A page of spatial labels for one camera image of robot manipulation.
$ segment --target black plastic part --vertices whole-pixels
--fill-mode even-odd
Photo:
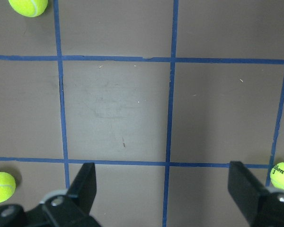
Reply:
[[[280,192],[270,194],[251,227],[284,227],[284,202],[279,201]]]
[[[230,162],[228,191],[247,222],[254,223],[269,191],[241,162]]]
[[[230,163],[228,190],[251,227],[284,227],[284,192],[270,193],[243,163]]]
[[[13,212],[6,217],[1,214],[6,209],[13,209]],[[0,227],[20,227],[26,223],[26,216],[23,208],[17,204],[0,206]]]
[[[80,209],[89,214],[97,193],[96,169],[94,163],[84,163],[66,196],[71,198]]]
[[[27,223],[26,227],[50,227],[48,220],[45,218],[45,215],[42,211],[42,204],[39,204],[32,210],[26,212]]]
[[[0,227],[101,227],[89,216],[97,192],[94,163],[83,164],[66,195],[57,195],[24,212],[20,205],[0,206]],[[62,198],[62,202],[53,199]]]
[[[58,197],[63,200],[62,204],[53,206],[52,201]],[[73,200],[67,196],[52,197],[42,206],[42,210],[53,227],[100,227],[91,216],[79,209]]]

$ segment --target yellow tennis ball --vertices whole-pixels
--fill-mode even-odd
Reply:
[[[9,0],[12,8],[26,17],[37,17],[47,7],[48,0]]]
[[[12,175],[0,172],[0,202],[8,200],[15,192],[16,182]]]
[[[284,189],[284,162],[274,166],[270,171],[270,179],[274,187]]]

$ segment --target grid line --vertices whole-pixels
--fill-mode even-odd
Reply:
[[[162,227],[166,227],[168,218],[168,199],[169,199],[169,171],[170,171],[170,149],[171,149],[171,129],[172,129],[172,113],[174,102],[174,84],[176,70],[176,51],[177,51],[177,35],[178,35],[178,8],[179,1],[174,0],[173,18],[172,18],[172,36],[170,49],[170,77],[169,77],[169,104],[167,116],[167,138],[166,138],[166,166],[164,174],[164,194],[163,194],[163,217]]]
[[[54,10],[54,25],[55,25],[55,39],[56,39],[56,56],[19,56],[19,55],[0,55],[0,60],[3,61],[56,61],[58,64],[59,73],[59,92],[60,92],[60,107],[61,107],[61,128],[62,128],[62,144],[63,144],[63,158],[29,158],[29,157],[0,157],[0,161],[19,161],[19,162],[38,162],[38,163],[61,163],[64,164],[65,171],[65,185],[70,186],[69,164],[83,164],[87,162],[94,162],[100,165],[127,165],[127,166],[164,166],[165,167],[165,181],[164,181],[164,195],[163,195],[163,215],[162,227],[166,227],[168,219],[168,192],[169,192],[169,171],[170,167],[214,167],[214,168],[229,168],[229,163],[181,163],[170,161],[171,149],[171,134],[172,134],[172,112],[173,112],[173,98],[174,98],[174,80],[176,63],[217,63],[217,64],[271,64],[284,65],[282,59],[252,59],[252,58],[180,58],[176,57],[177,47],[177,33],[178,33],[178,7],[179,1],[174,0],[173,3],[173,25],[172,25],[172,40],[171,40],[171,55],[170,57],[153,57],[143,58],[139,56],[84,56],[84,55],[62,55],[61,49],[61,34],[59,21],[59,4],[58,0],[53,0]],[[63,61],[131,61],[131,62],[168,62],[170,63],[170,83],[169,83],[169,105],[168,105],[168,126],[167,126],[167,141],[166,141],[166,160],[165,162],[154,161],[118,161],[118,160],[79,160],[68,158],[67,148],[67,131],[66,131],[66,117],[64,104],[64,89],[63,89]],[[278,113],[275,124],[274,140],[271,148],[271,156],[268,165],[262,164],[245,164],[248,168],[268,169],[266,185],[270,183],[269,172],[273,165],[276,154],[276,145],[278,133],[280,129],[280,122],[282,119],[284,106],[284,78],[282,84],[282,91],[279,101]]]
[[[282,59],[256,59],[256,58],[179,58],[179,57],[153,57],[138,56],[93,56],[93,55],[61,55],[63,61],[131,61],[131,62],[175,62],[175,63],[216,63],[216,64],[269,64],[284,65]],[[0,55],[5,61],[58,61],[58,56],[19,56]]]
[[[274,140],[273,140],[273,144],[272,144],[272,147],[271,147],[269,168],[268,168],[267,177],[266,177],[266,186],[269,186],[269,184],[270,184],[270,170],[273,167],[273,164],[274,164],[274,161],[275,161],[276,145],[277,145],[277,140],[278,140],[278,137],[279,137],[279,130],[280,130],[282,113],[283,113],[283,106],[284,106],[284,78],[283,78],[278,114],[277,114],[277,118],[276,118],[276,122],[275,122]]]
[[[58,0],[53,1],[53,13],[54,13],[55,37],[56,37],[56,48],[57,48],[57,62],[58,62],[58,73],[59,73],[59,92],[60,92],[60,109],[61,109],[60,115],[61,115],[61,129],[62,129],[65,187],[69,188],[69,186],[70,186],[70,171],[69,171],[69,165],[68,165],[66,119],[65,119],[64,89],[63,89],[63,60],[62,60],[62,50],[61,50]]]
[[[65,163],[63,158],[33,158],[33,157],[0,157],[0,161],[38,162],[38,163]],[[174,166],[174,167],[213,167],[229,168],[229,163],[188,163],[188,162],[151,162],[151,161],[118,161],[118,160],[90,160],[90,159],[68,159],[68,164],[84,164],[94,162],[99,165],[117,166]],[[268,169],[269,165],[244,164],[247,168]]]

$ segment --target floor tile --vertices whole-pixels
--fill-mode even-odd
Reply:
[[[266,170],[254,169],[264,183]],[[227,168],[171,167],[167,227],[249,226],[227,190]]]
[[[25,211],[36,207],[49,192],[65,189],[64,165],[58,163],[0,162],[0,172],[16,179],[16,190],[4,204],[20,204]]]
[[[169,57],[172,0],[59,1],[64,55]]]
[[[0,54],[56,55],[52,1],[44,14],[24,17],[0,0]]]
[[[65,62],[70,159],[165,161],[169,64]]]
[[[81,165],[70,164],[71,181]],[[102,226],[162,225],[164,167],[96,165],[91,215]]]
[[[171,161],[267,164],[284,66],[177,64]]]
[[[177,57],[284,59],[284,0],[179,1]]]
[[[0,61],[0,157],[63,158],[56,62]]]

